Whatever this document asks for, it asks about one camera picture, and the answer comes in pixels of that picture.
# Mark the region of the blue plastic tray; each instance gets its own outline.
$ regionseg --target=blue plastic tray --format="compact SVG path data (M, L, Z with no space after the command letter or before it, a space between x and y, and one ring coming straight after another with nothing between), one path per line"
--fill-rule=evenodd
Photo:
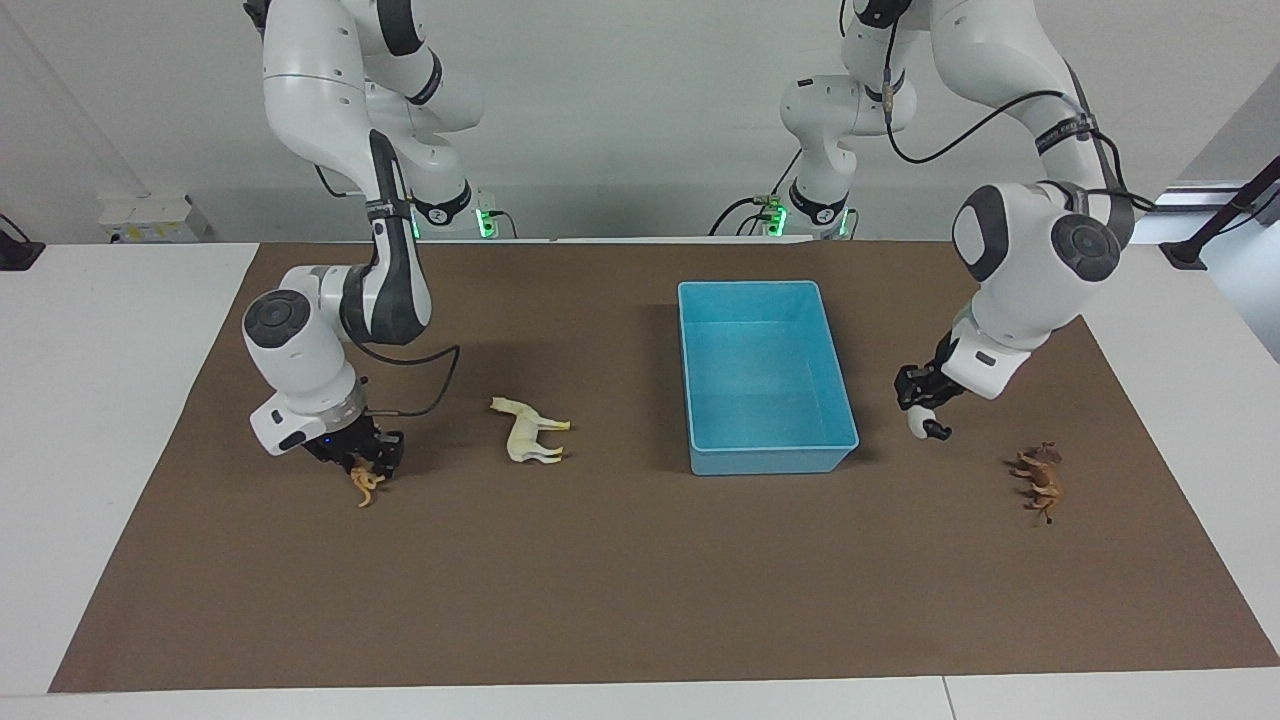
M858 447L817 283L686 282L678 295L695 475L828 473Z

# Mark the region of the toy animal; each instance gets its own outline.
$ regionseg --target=toy animal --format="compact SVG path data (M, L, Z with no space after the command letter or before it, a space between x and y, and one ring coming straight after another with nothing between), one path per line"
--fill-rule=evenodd
M356 465L351 469L351 482L356 484L356 488L365 496L365 500L356 507L369 507L374 501L374 492L378 489L378 483L385 480L383 475L375 475L370 471L366 465Z
M1056 450L1055 443L1042 442L1041 446L1028 455L1018 454L1018 462L1009 471L1010 475L1027 478L1032 487L1025 492L1030 502L1023 505L1028 510L1036 510L1037 516L1043 515L1044 523L1053 524L1053 518L1048 514L1062 501L1062 486L1057 482L1055 465L1062 461L1062 455Z
M538 430L567 430L570 423L549 420L529 405L506 397L494 397L489 407L516 416L516 424L511 427L511 434L507 437L507 456L513 461L538 460L549 465L564 459L563 447L548 450L538 445Z

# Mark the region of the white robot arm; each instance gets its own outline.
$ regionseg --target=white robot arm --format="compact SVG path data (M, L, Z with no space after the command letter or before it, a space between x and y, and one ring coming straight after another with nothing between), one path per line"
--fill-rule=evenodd
M854 6L844 60L861 86L859 104L881 101L879 129L902 158L929 160L906 156L893 137L901 113L914 114L916 104L899 65L906 53L900 42L910 45L927 29L947 87L1027 127L1048 178L979 187L952 224L955 249L980 290L934 357L904 366L895 383L911 432L946 439L951 430L938 423L937 407L966 389L997 397L1032 351L1075 319L1112 274L1133 233L1135 196L1033 0L855 0Z
M910 23L913 17L902 19ZM920 35L905 29L893 46L895 131L915 117L916 92L905 64ZM846 74L808 77L782 94L782 124L800 141L796 179L781 197L787 232L820 238L840 234L858 169L851 138L886 133L881 91L886 50L886 42L850 32L841 46Z
M475 126L483 100L425 45L416 0L257 0L246 10L262 32L271 129L360 188L375 247L366 265L294 268L246 311L244 343L276 391L250 421L273 455L303 446L388 477L403 437L374 424L342 341L406 345L430 322L415 209L431 227L475 229L457 152L434 133Z

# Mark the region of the white toy piece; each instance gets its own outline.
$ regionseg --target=white toy piece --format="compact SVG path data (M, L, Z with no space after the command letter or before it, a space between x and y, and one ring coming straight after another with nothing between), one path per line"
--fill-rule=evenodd
M506 397L494 397L489 407L516 416L516 424L512 425L511 434L507 437L507 456L513 461L538 460L549 465L564 459L563 447L548 450L538 445L538 430L567 430L570 423L548 420L529 405Z

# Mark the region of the brown mat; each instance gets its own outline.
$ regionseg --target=brown mat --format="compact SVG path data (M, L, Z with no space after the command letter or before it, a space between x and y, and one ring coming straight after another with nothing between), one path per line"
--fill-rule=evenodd
M972 295L941 243L428 247L425 352L463 346L404 420L374 507L246 421L253 296L360 246L266 246L244 281L55 692L1165 670L1277 657L1080 322L996 402L911 438L897 365ZM861 447L820 477L689 473L684 279L819 282ZM163 327L157 327L163 334ZM413 407L443 368L364 363ZM571 419L515 465L490 395ZM1066 498L1033 525L1001 459L1056 439Z

